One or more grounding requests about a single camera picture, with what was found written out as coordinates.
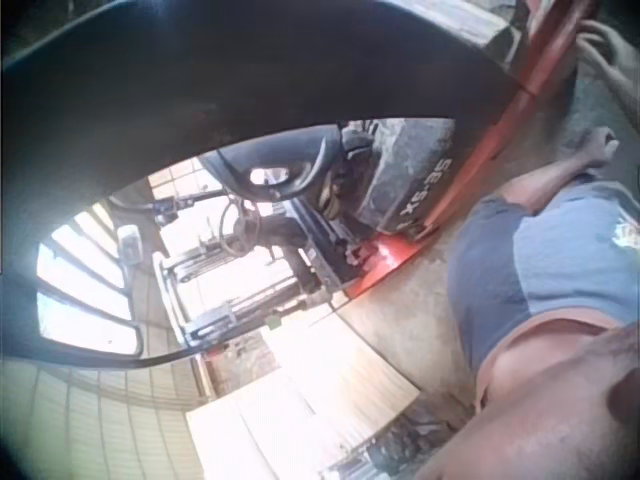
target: hand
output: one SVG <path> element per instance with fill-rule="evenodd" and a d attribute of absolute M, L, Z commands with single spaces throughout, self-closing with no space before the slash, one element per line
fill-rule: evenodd
<path fill-rule="evenodd" d="M 586 168 L 601 168 L 613 159 L 620 142 L 609 127 L 598 127 L 588 131 L 578 144 L 578 155 Z"/>
<path fill-rule="evenodd" d="M 578 57 L 594 68 L 640 131 L 640 54 L 613 28 L 594 20 L 580 25 Z"/>

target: concrete floor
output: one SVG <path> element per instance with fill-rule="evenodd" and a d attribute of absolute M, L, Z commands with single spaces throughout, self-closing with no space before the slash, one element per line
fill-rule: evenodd
<path fill-rule="evenodd" d="M 601 12 L 606 21 L 611 12 Z M 604 172 L 638 193 L 640 136 L 631 128 L 603 82 L 580 67 L 573 101 L 559 98 L 541 110 L 497 161 L 483 184 L 488 193 L 509 178 L 529 172 L 570 152 L 585 129 L 607 125 L 621 146 Z M 419 387 L 433 414 L 460 428 L 473 414 L 473 379 L 462 356 L 446 295 L 448 252 L 460 221 L 436 245 L 365 295 L 340 315 L 387 361 Z"/>

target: man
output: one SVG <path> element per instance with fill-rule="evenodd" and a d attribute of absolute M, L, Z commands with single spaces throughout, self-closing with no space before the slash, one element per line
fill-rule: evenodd
<path fill-rule="evenodd" d="M 593 21 L 577 42 L 639 128 L 638 53 Z M 640 205 L 588 172 L 617 146 L 595 129 L 471 212 L 449 295 L 477 415 L 417 478 L 640 478 Z"/>

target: gray shorts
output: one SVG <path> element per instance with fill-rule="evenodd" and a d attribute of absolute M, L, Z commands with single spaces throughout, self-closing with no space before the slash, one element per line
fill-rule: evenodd
<path fill-rule="evenodd" d="M 448 278 L 472 370 L 546 311 L 586 307 L 637 321 L 639 217 L 638 204 L 608 182 L 567 189 L 536 216 L 497 195 L 481 200 L 458 232 Z"/>

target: person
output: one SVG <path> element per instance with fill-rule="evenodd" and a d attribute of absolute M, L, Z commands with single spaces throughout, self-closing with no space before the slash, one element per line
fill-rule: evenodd
<path fill-rule="evenodd" d="M 638 53 L 594 21 L 577 47 L 639 128 Z M 640 478 L 640 205 L 593 175 L 617 146 L 594 129 L 458 232 L 448 289 L 477 413 L 416 478 Z"/>

